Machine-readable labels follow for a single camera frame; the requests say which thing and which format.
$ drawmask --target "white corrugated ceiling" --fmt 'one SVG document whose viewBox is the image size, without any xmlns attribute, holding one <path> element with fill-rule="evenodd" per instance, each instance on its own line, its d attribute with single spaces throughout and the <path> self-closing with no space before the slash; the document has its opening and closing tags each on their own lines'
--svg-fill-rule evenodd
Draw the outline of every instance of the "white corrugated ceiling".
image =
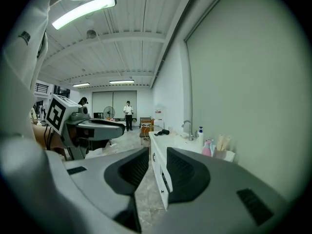
<svg viewBox="0 0 312 234">
<path fill-rule="evenodd" d="M 39 79 L 67 88 L 81 82 L 90 83 L 86 88 L 98 88 L 110 86 L 110 80 L 129 78 L 134 86 L 150 86 L 182 1 L 117 0 L 115 7 L 88 14 L 59 30 L 52 22 L 86 1 L 57 3 L 49 12 L 48 53 Z M 90 29 L 96 38 L 87 38 Z"/>
</svg>

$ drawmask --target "floor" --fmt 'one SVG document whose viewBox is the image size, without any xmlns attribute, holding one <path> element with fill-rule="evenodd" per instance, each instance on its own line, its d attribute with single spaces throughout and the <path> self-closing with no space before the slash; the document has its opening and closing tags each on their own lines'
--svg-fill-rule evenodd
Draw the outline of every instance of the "floor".
<svg viewBox="0 0 312 234">
<path fill-rule="evenodd" d="M 105 148 L 90 151 L 86 158 L 111 155 L 142 147 L 139 133 L 139 128 L 133 127 L 133 131 L 125 132 L 123 136 L 112 139 L 112 146 L 107 145 Z M 143 146 L 149 146 L 149 142 L 145 140 Z M 165 214 L 165 209 L 161 201 L 151 163 L 145 177 L 135 192 L 135 196 L 142 233 L 152 233 L 153 226 Z"/>
</svg>

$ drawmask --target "black pants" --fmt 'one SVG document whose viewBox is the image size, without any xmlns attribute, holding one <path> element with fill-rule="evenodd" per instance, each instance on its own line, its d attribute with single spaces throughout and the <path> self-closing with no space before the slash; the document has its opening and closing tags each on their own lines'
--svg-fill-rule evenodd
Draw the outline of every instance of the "black pants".
<svg viewBox="0 0 312 234">
<path fill-rule="evenodd" d="M 126 115 L 126 128 L 127 128 L 127 131 L 129 130 L 129 126 L 130 126 L 130 129 L 132 129 L 132 115 Z"/>
</svg>

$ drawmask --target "standing fan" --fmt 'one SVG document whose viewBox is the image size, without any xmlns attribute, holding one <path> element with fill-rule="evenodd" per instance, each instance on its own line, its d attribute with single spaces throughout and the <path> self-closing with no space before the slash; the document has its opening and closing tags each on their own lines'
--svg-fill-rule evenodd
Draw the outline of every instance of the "standing fan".
<svg viewBox="0 0 312 234">
<path fill-rule="evenodd" d="M 112 107 L 106 107 L 103 111 L 103 114 L 107 120 L 110 120 L 111 118 L 114 118 L 115 116 L 115 109 Z"/>
</svg>

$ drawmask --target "fluorescent ceiling light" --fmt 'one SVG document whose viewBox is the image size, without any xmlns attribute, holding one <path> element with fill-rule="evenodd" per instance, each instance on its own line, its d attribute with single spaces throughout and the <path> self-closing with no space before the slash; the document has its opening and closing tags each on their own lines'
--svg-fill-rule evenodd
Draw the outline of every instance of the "fluorescent ceiling light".
<svg viewBox="0 0 312 234">
<path fill-rule="evenodd" d="M 90 85 L 90 83 L 86 82 L 86 83 L 73 85 L 73 87 L 82 87 L 82 86 L 88 86 L 88 85 Z"/>
<path fill-rule="evenodd" d="M 116 0 L 93 0 L 91 2 L 85 3 L 82 6 L 77 7 L 76 9 L 73 9 L 72 11 L 66 13 L 64 16 L 57 19 L 55 22 L 52 23 L 52 25 L 56 29 L 60 29 L 64 25 L 68 24 L 69 22 L 82 17 L 86 14 L 89 14 L 91 12 L 114 7 L 116 5 Z"/>
<path fill-rule="evenodd" d="M 134 80 L 111 80 L 109 83 L 114 84 L 114 83 L 134 83 Z"/>
</svg>

